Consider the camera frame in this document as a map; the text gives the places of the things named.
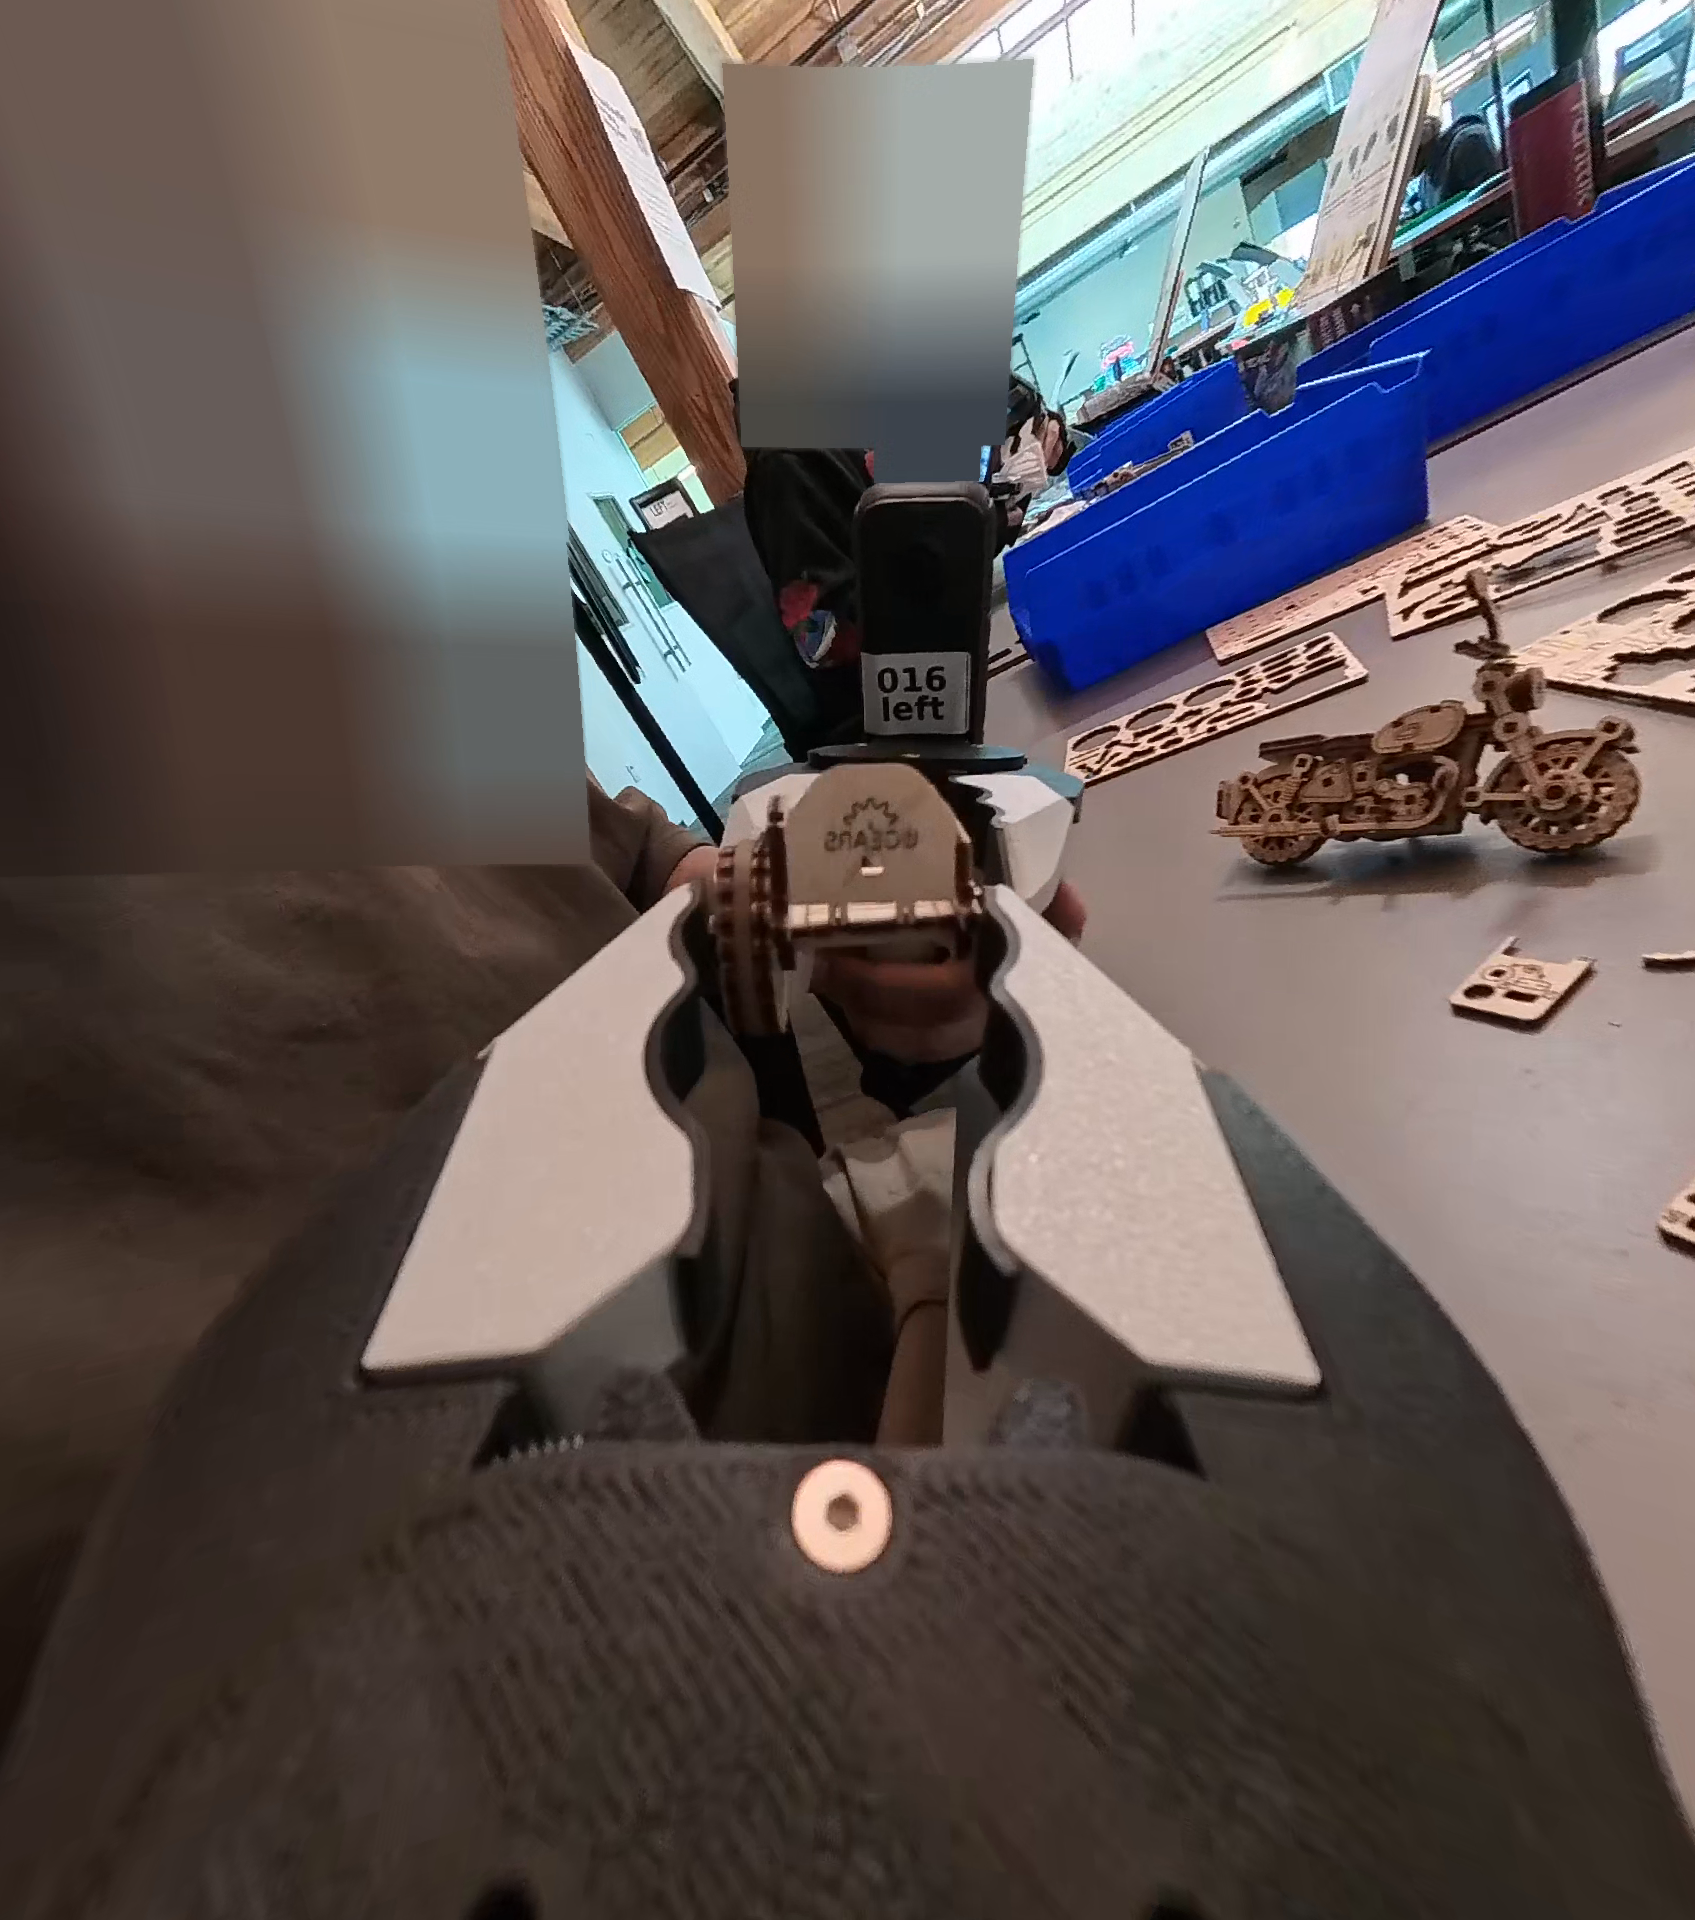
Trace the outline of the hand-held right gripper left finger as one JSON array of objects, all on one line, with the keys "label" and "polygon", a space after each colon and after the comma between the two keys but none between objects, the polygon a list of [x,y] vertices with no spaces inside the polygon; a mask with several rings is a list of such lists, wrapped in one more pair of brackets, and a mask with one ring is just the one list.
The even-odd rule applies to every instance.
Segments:
[{"label": "hand-held right gripper left finger", "polygon": [[686,1357],[711,1217],[707,1002],[672,890],[484,1053],[360,1354],[371,1384],[508,1378],[578,1434],[620,1373]]}]

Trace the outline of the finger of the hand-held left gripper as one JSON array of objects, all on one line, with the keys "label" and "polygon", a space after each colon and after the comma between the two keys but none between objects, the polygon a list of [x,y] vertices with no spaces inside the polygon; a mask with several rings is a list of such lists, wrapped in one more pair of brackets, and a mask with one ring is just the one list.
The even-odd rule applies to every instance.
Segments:
[{"label": "finger of the hand-held left gripper", "polygon": [[778,808],[786,820],[808,791],[808,769],[764,769],[737,786],[724,812],[719,848],[757,839]]},{"label": "finger of the hand-held left gripper", "polygon": [[979,884],[1048,909],[1065,878],[1085,785],[1074,775],[968,775],[967,791],[974,798],[968,839]]}]

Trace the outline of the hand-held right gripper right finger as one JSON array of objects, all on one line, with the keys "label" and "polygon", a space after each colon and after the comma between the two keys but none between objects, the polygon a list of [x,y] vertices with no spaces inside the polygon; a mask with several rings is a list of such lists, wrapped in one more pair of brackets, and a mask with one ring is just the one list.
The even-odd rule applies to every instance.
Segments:
[{"label": "hand-held right gripper right finger", "polygon": [[1005,889],[985,1038],[954,1105],[952,1398],[1216,1390],[1320,1364],[1193,1056]]}]

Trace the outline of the round-topped wooden plate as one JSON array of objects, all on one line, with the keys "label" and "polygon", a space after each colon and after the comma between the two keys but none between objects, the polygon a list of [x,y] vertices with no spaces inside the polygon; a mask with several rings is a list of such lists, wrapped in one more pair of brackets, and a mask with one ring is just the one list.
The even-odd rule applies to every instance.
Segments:
[{"label": "round-topped wooden plate", "polygon": [[783,823],[786,916],[801,932],[911,926],[974,904],[972,845],[904,761],[818,774]]}]

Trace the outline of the wooden gear assembly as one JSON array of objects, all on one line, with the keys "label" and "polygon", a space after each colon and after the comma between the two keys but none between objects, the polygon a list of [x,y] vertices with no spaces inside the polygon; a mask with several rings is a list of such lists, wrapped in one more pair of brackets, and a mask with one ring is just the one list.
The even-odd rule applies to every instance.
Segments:
[{"label": "wooden gear assembly", "polygon": [[789,926],[783,823],[786,817],[774,808],[757,839],[719,849],[707,893],[716,990],[727,1027],[738,1038],[771,1038],[786,1034],[790,986],[811,974],[820,949],[907,954],[941,946],[954,954],[967,952],[979,916],[978,878],[974,904],[954,920],[820,932]]}]

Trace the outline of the person's left hand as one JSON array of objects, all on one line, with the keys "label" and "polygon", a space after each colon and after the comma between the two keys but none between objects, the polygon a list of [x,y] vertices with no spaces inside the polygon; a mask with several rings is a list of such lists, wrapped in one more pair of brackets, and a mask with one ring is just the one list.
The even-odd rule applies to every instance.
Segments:
[{"label": "person's left hand", "polygon": [[811,990],[859,1060],[859,1091],[911,1117],[978,1053],[985,994],[972,954],[820,949]]}]

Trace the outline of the wooden pillar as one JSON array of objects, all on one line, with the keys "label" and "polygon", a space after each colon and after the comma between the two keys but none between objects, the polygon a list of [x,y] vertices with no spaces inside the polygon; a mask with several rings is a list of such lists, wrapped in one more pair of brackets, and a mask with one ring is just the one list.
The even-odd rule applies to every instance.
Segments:
[{"label": "wooden pillar", "polygon": [[523,168],[585,265],[661,420],[715,502],[742,490],[733,359],[711,301],[677,282],[553,4],[497,7]]}]

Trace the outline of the wooden motorcycle model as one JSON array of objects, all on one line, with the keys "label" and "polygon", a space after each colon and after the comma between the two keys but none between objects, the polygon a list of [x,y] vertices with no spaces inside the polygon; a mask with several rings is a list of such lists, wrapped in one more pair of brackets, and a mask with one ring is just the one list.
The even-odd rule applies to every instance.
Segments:
[{"label": "wooden motorcycle model", "polygon": [[1488,572],[1473,567],[1464,589],[1483,616],[1483,639],[1464,645],[1479,659],[1468,704],[1413,708],[1372,734],[1261,745],[1261,767],[1219,786],[1216,834],[1267,868],[1305,863],[1330,841],[1456,835],[1468,820],[1543,857],[1617,835],[1643,798],[1634,727],[1539,730],[1540,669],[1508,652]]}]

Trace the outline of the person's brown shirt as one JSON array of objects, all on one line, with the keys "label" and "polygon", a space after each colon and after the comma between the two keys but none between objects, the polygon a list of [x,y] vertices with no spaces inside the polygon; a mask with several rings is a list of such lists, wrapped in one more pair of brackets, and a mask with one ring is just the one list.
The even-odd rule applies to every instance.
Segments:
[{"label": "person's brown shirt", "polygon": [[0,1740],[236,1288],[681,863],[0,880]]}]

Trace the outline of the wooden puzzle sheet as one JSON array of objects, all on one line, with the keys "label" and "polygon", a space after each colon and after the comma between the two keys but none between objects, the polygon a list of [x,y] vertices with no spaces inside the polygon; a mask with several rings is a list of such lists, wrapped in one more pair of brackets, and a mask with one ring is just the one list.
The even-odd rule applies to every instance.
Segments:
[{"label": "wooden puzzle sheet", "polygon": [[1416,565],[1449,565],[1483,554],[1499,530],[1473,516],[1453,516],[1369,557],[1332,567],[1287,596],[1220,620],[1204,630],[1212,660],[1226,664],[1291,633],[1309,633],[1327,620],[1384,601]]}]

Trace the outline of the notched square wooden piece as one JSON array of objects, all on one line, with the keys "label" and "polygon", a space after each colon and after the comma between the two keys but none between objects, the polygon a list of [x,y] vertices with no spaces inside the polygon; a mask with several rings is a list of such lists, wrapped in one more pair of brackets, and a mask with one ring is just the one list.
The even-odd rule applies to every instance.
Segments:
[{"label": "notched square wooden piece", "polygon": [[1593,976],[1590,957],[1540,960],[1506,937],[1450,993],[1450,1012],[1464,1020],[1536,1031]]}]

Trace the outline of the wooden display board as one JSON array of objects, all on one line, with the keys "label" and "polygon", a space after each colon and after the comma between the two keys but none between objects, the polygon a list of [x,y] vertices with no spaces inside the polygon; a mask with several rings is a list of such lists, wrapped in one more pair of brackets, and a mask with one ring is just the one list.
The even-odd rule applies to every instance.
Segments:
[{"label": "wooden display board", "polygon": [[1339,118],[1295,313],[1339,301],[1387,263],[1425,104],[1439,4],[1379,4]]}]

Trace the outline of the long slotted wooden sheet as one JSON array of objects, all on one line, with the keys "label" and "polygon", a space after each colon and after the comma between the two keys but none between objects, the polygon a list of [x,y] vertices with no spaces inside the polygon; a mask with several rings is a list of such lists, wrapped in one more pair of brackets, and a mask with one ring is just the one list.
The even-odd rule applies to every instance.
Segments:
[{"label": "long slotted wooden sheet", "polygon": [[1439,530],[1384,586],[1387,633],[1410,639],[1469,616],[1468,575],[1514,598],[1583,571],[1612,571],[1669,543],[1695,543],[1695,448],[1517,524],[1469,516]]}]

